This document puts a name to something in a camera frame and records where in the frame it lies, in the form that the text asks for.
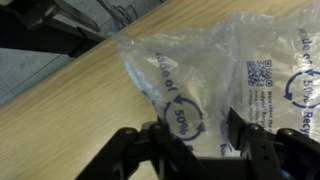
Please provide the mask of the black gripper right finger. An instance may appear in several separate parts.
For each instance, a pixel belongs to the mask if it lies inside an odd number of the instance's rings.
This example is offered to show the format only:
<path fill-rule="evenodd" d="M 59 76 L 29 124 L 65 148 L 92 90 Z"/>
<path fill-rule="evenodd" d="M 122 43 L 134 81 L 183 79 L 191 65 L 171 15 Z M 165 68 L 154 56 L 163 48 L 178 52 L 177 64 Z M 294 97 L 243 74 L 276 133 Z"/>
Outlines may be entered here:
<path fill-rule="evenodd" d="M 234 109 L 228 114 L 228 139 L 251 168 L 253 180 L 320 180 L 320 143 L 292 128 L 270 133 L 247 123 Z"/>

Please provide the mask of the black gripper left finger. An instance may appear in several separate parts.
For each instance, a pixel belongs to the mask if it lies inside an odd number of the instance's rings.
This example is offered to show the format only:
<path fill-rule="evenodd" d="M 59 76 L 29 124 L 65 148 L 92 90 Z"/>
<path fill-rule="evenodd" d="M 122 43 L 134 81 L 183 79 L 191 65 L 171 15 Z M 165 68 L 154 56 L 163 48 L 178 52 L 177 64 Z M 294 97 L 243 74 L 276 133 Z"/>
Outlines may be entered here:
<path fill-rule="evenodd" d="M 160 121 L 117 130 L 75 180 L 129 180 L 141 162 L 149 161 L 159 180 L 213 180 L 213 176 L 180 139 Z"/>

